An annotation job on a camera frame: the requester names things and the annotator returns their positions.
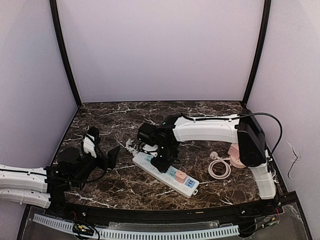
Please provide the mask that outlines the white multicolour power strip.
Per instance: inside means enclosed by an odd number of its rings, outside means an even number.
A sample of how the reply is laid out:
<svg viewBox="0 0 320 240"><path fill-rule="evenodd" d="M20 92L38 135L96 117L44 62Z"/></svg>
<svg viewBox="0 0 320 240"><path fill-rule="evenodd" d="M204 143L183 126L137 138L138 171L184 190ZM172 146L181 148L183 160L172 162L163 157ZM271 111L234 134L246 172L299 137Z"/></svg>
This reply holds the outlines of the white multicolour power strip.
<svg viewBox="0 0 320 240"><path fill-rule="evenodd" d="M200 184L198 180L187 175L185 182L181 184L175 180L175 173L179 171L177 168L170 166L165 173L161 173L151 164L153 158L153 155L139 152L133 157L132 161L140 169L186 198L190 198L198 193L198 186Z"/></svg>

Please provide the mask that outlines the pink small charger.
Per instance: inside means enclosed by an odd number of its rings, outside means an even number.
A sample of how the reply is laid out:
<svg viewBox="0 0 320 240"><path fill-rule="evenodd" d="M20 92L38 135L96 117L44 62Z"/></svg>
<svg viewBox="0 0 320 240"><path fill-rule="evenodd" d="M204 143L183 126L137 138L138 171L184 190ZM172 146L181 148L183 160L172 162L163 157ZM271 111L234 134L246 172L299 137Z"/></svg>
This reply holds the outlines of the pink small charger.
<svg viewBox="0 0 320 240"><path fill-rule="evenodd" d="M183 184L186 178L187 178L187 174L185 172L182 172L180 170L175 172L175 180L180 184Z"/></svg>

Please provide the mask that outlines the pink cube socket adapter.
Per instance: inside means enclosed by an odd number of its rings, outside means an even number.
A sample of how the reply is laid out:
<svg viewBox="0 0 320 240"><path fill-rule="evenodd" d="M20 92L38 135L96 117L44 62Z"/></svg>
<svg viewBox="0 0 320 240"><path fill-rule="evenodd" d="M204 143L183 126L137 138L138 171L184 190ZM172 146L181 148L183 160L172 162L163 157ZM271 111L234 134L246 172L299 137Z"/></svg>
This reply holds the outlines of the pink cube socket adapter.
<svg viewBox="0 0 320 240"><path fill-rule="evenodd" d="M232 143L229 147L228 154L235 159L239 159L240 158L239 145L237 143Z"/></svg>

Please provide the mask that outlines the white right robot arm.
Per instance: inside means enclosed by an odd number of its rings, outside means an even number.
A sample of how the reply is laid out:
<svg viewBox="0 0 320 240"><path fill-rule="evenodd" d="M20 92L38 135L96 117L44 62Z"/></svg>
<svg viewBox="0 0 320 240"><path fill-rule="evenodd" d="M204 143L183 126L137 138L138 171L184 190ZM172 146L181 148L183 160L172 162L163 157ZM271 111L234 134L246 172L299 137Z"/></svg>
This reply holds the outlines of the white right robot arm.
<svg viewBox="0 0 320 240"><path fill-rule="evenodd" d="M218 141L237 144L239 159L248 167L262 200L276 197L277 189L269 166L265 133L256 114L244 110L240 114L216 117L190 117L184 113L168 116L152 132L157 156L151 164L165 173L178 156L178 146L188 141Z"/></svg>

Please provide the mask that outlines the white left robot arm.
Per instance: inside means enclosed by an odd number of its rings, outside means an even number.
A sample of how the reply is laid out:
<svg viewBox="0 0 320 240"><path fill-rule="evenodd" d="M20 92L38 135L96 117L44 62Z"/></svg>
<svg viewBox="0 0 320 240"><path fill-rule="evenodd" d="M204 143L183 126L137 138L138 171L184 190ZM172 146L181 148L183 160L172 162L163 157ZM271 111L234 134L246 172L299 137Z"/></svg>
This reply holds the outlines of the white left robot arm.
<svg viewBox="0 0 320 240"><path fill-rule="evenodd" d="M57 163L40 168L0 166L0 198L48 209L66 206L65 192L71 188L82 190L87 184L101 180L108 169L114 169L120 147L106 156L81 154L68 147L57 155Z"/></svg>

